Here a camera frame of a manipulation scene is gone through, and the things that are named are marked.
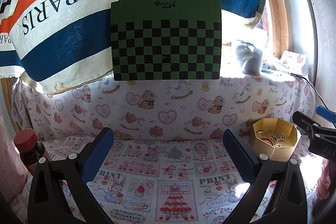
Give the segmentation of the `right hand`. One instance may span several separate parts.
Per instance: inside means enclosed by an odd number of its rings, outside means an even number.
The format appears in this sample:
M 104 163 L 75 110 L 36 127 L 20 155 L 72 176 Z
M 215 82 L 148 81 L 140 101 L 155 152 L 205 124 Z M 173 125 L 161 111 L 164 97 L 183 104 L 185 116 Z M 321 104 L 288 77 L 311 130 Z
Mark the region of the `right hand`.
M 328 199 L 333 182 L 335 182 L 335 162 L 323 159 L 322 172 L 317 181 L 317 188 L 315 190 L 315 195 L 319 200 Z

